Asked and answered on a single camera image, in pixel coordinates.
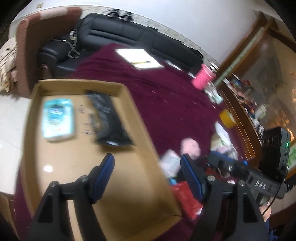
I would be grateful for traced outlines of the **right hand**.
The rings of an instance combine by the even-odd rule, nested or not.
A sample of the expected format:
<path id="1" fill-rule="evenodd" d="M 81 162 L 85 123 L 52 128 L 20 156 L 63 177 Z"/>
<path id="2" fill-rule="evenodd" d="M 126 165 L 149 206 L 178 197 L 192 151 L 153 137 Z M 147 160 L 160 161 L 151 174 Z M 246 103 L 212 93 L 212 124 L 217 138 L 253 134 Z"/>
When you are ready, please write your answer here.
<path id="1" fill-rule="evenodd" d="M 267 222 L 268 219 L 270 218 L 271 216 L 271 208 L 269 207 L 269 205 L 262 205 L 259 207 L 259 210 L 262 214 L 262 217 L 263 217 L 263 220 L 264 222 Z"/>

